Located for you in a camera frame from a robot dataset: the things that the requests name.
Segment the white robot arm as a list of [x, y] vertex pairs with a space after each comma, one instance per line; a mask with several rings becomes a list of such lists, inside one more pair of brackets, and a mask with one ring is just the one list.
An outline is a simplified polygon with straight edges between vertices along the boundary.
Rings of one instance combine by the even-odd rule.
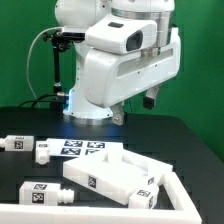
[[175, 0], [57, 0], [61, 36], [76, 50], [76, 82], [64, 115], [77, 123], [124, 123], [123, 103], [144, 92], [152, 109], [180, 67]]

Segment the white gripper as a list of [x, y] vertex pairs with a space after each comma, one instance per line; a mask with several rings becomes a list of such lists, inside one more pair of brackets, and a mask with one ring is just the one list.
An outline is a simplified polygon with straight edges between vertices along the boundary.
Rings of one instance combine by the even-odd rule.
[[178, 73], [180, 50], [177, 28], [172, 29], [170, 43], [157, 56], [145, 56], [142, 51], [116, 55], [91, 49], [84, 63], [84, 96], [96, 106], [110, 107], [113, 123], [122, 125], [124, 111], [119, 102], [148, 89], [143, 107], [153, 109], [159, 84]]

